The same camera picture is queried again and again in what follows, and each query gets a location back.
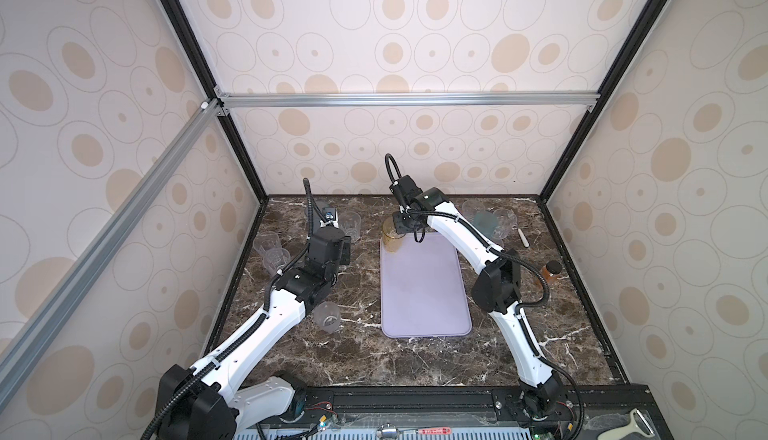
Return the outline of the teal dimpled plastic cup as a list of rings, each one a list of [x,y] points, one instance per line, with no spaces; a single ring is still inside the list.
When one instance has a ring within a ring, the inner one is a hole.
[[[495,232],[499,225],[499,220],[493,213],[485,210],[478,211],[474,215],[471,223],[486,238],[490,240],[495,238]]]

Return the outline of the amber plastic cup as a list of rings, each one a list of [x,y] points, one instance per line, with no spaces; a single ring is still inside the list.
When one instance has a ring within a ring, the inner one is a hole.
[[[389,253],[397,252],[402,247],[404,238],[404,234],[396,231],[394,217],[387,216],[381,226],[381,243],[384,250]]]

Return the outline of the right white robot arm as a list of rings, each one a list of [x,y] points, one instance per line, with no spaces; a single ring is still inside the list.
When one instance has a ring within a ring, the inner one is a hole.
[[[393,214],[397,235],[412,235],[420,243],[428,229],[441,234],[477,273],[471,289],[474,303],[488,313],[500,329],[514,359],[520,388],[520,402],[528,417],[543,421],[565,403],[569,392],[575,395],[579,412],[575,426],[564,439],[575,439],[586,420],[586,405],[574,378],[546,358],[526,312],[544,307],[550,287],[540,269],[518,254],[494,243],[469,220],[438,188],[422,190],[408,175],[401,173],[394,156],[384,156],[390,180],[389,189],[399,205]]]

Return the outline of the clear small tumbler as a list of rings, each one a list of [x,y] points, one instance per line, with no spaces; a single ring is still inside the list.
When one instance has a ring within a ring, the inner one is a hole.
[[[352,243],[356,243],[361,238],[362,219],[354,211],[342,211],[338,216],[339,227],[346,236],[350,237]]]

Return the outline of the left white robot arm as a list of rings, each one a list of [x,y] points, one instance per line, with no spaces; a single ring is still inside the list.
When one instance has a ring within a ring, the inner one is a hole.
[[[324,302],[340,266],[350,262],[351,240],[339,228],[335,210],[321,211],[310,183],[303,185],[303,249],[272,277],[262,307],[229,338],[191,367],[174,365],[165,372],[143,438],[232,439],[297,404],[300,388],[282,377],[248,389],[241,386],[277,341]]]

